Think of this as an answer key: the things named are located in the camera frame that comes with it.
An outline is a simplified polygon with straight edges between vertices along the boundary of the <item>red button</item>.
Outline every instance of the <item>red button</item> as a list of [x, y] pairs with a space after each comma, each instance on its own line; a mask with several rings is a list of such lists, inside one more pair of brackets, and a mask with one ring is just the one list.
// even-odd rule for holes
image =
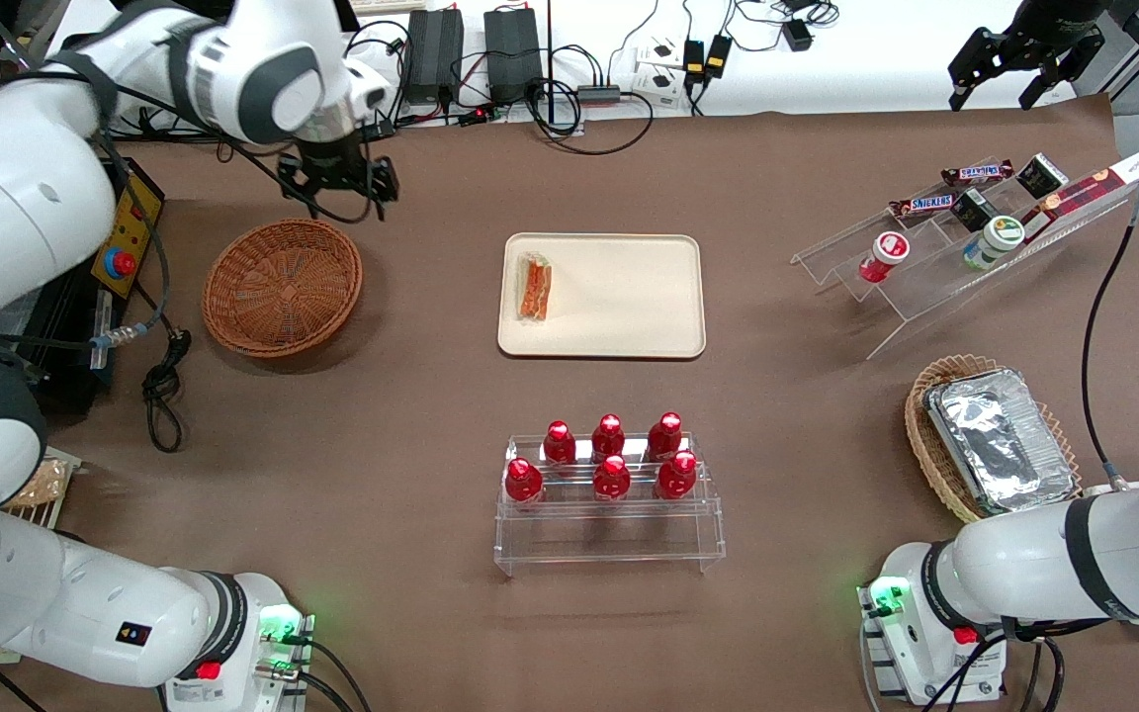
[[222, 663], [218, 663], [216, 660], [205, 660], [196, 665], [196, 677], [203, 680], [216, 680], [219, 672], [222, 672]]
[[952, 631], [952, 637], [957, 639], [957, 645], [978, 643], [978, 631], [973, 630], [973, 628], [956, 628]]
[[113, 271], [116, 272], [118, 278], [133, 275], [136, 265], [134, 255], [131, 255], [129, 252], [118, 252], [113, 256]]

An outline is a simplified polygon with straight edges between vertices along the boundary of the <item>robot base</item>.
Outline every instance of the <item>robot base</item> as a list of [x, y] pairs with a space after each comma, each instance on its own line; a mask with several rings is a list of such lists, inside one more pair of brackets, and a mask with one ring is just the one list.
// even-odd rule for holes
[[254, 668], [302, 663], [301, 648], [267, 637], [309, 636], [313, 616], [303, 617], [279, 584], [262, 573], [237, 573], [236, 582], [248, 596], [248, 617], [238, 645], [221, 664], [216, 678], [166, 681], [164, 693], [170, 712], [286, 712], [302, 706], [304, 696], [295, 689], [300, 685], [254, 676]]
[[[966, 662], [976, 643], [958, 644], [953, 632], [940, 622], [923, 591], [921, 568], [931, 545], [906, 543], [886, 557], [880, 576], [860, 588], [860, 614], [865, 617], [877, 686], [883, 695], [904, 693], [912, 704], [931, 702], [948, 678]], [[869, 619], [868, 613], [886, 605], [895, 613]], [[883, 645], [874, 645], [880, 640]], [[1005, 643], [993, 645], [966, 674], [958, 702], [1000, 698], [1000, 674], [1005, 671]], [[940, 697], [952, 699], [956, 686]]]

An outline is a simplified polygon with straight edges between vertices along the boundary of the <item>white jar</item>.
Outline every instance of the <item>white jar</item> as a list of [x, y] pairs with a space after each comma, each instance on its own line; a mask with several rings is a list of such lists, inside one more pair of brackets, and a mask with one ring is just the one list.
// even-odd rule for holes
[[1023, 229], [1023, 223], [1017, 218], [995, 215], [984, 226], [978, 238], [964, 248], [966, 265], [976, 270], [990, 270], [995, 265], [995, 260], [1008, 255], [1025, 237], [1026, 229]]

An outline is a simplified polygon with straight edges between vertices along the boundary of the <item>brown table surface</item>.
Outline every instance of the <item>brown table surface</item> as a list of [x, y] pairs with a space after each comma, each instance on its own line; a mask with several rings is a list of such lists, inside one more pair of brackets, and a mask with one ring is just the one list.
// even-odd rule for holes
[[[636, 128], [590, 124], [582, 141], [607, 146]], [[63, 527], [148, 564], [268, 573], [319, 614], [319, 639], [377, 712], [867, 709], [854, 586], [895, 546], [959, 529], [901, 418], [909, 384], [936, 357], [1022, 369], [1067, 428], [1085, 483], [1101, 482], [1080, 346], [1126, 207], [1043, 269], [868, 362], [880, 329], [788, 260], [940, 167], [1038, 150], [1072, 177], [1111, 165], [1120, 156], [1103, 99], [1031, 113], [671, 118], [604, 158], [558, 154], [527, 124], [407, 131], [376, 148], [396, 161], [403, 198], [388, 221], [345, 229], [363, 256], [360, 305], [320, 351], [265, 363], [208, 338], [199, 293], [231, 239], [302, 208], [212, 149], [128, 146], [169, 195], [170, 316], [196, 337], [177, 402], [186, 450], [163, 455], [146, 440], [139, 380], [162, 355], [159, 333], [118, 353], [112, 395], [54, 445], [93, 469], [73, 482]], [[525, 230], [696, 238], [704, 355], [502, 355], [503, 243]], [[157, 289], [154, 270], [146, 285]], [[1106, 449], [1139, 478], [1139, 231], [1098, 321], [1092, 373]], [[606, 410], [642, 429], [666, 409], [681, 411], [715, 473], [728, 558], [705, 575], [628, 564], [507, 581], [491, 548], [507, 436], [555, 418], [587, 431]], [[1062, 709], [1139, 709], [1139, 630], [1105, 625], [1062, 646]], [[1008, 697], [978, 709], [1016, 709], [1029, 662], [1011, 653]], [[40, 663], [9, 672], [51, 712], [157, 704], [150, 690]], [[3, 689], [0, 709], [19, 709]]]

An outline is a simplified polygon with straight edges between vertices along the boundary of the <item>power supply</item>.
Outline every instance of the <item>power supply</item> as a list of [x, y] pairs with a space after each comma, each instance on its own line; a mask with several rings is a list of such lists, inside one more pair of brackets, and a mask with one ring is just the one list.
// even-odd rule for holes
[[492, 103], [513, 104], [525, 99], [526, 89], [543, 77], [534, 10], [491, 10], [483, 19]]
[[411, 104], [460, 103], [465, 19], [460, 10], [412, 10], [408, 23], [408, 91]]

